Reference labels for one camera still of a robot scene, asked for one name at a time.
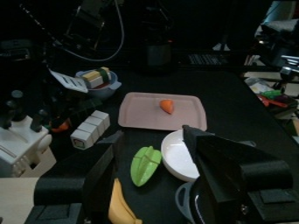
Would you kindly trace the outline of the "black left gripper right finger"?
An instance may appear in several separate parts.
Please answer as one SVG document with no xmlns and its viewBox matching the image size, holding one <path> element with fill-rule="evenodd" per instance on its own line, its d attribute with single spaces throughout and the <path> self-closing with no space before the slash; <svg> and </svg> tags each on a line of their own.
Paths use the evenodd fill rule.
<svg viewBox="0 0 299 224">
<path fill-rule="evenodd" d="M 200 173 L 190 193 L 195 224 L 299 222 L 299 192 L 287 162 L 188 125 L 182 133 Z"/>
</svg>

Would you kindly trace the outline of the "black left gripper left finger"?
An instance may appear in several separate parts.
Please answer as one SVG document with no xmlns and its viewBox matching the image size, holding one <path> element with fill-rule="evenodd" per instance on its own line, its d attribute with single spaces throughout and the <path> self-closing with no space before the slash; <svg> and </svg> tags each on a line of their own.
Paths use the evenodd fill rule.
<svg viewBox="0 0 299 224">
<path fill-rule="evenodd" d="M 122 139 L 119 130 L 39 177 L 24 224 L 108 224 Z"/>
</svg>

